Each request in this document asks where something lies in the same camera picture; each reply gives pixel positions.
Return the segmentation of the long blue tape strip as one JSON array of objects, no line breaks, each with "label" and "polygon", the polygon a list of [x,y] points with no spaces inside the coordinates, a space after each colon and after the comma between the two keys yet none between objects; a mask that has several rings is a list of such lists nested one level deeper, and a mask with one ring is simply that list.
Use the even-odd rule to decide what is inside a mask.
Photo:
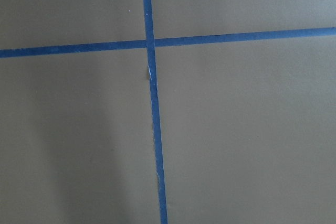
[{"label": "long blue tape strip", "polygon": [[156,73],[156,55],[155,55],[155,39],[154,39],[154,26],[153,26],[153,14],[152,14],[152,0],[143,0],[143,7],[144,7],[146,50],[148,58],[149,86],[151,97],[153,135],[154,135],[154,151],[155,151],[156,173],[158,177],[157,182],[158,182],[160,223],[168,223],[164,163],[163,163],[163,151],[162,151],[162,139],[161,139],[159,96],[157,91],[158,85],[157,85],[157,73]]}]

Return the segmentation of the crossing blue tape strip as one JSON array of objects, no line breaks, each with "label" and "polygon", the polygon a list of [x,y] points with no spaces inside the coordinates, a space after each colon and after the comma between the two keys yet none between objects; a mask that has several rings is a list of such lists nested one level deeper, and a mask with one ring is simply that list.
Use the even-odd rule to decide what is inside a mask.
[{"label": "crossing blue tape strip", "polygon": [[[335,35],[334,27],[309,28],[309,29],[294,29],[294,30],[259,31],[253,33],[234,33],[223,35],[159,38],[154,39],[154,45],[156,47],[169,47],[169,46],[184,46],[184,45],[215,44],[223,42],[334,36],[334,35]],[[109,50],[141,49],[146,48],[146,46],[147,43],[145,40],[130,40],[130,41],[99,42],[99,43],[76,44],[76,45],[2,49],[1,58],[75,54],[80,52],[96,52],[96,51],[109,51]]]}]

